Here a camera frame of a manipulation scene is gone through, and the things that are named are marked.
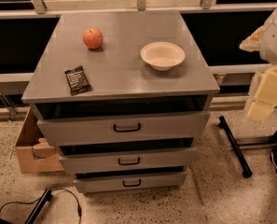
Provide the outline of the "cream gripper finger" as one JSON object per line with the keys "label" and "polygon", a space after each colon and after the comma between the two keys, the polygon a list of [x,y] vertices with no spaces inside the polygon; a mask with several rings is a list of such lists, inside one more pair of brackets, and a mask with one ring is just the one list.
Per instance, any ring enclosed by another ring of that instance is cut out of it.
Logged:
{"label": "cream gripper finger", "polygon": [[247,112],[247,118],[256,122],[263,122],[271,115],[273,110],[274,108],[272,106],[253,102],[250,104]]}

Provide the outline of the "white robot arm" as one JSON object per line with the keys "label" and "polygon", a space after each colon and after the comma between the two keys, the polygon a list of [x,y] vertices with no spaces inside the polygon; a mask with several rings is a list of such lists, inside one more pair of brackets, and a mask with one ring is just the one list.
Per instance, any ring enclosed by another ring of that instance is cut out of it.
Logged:
{"label": "white robot arm", "polygon": [[266,71],[256,72],[245,106],[247,118],[263,122],[277,106],[277,8],[262,26],[242,41],[239,48],[248,52],[258,51],[260,58],[271,64]]}

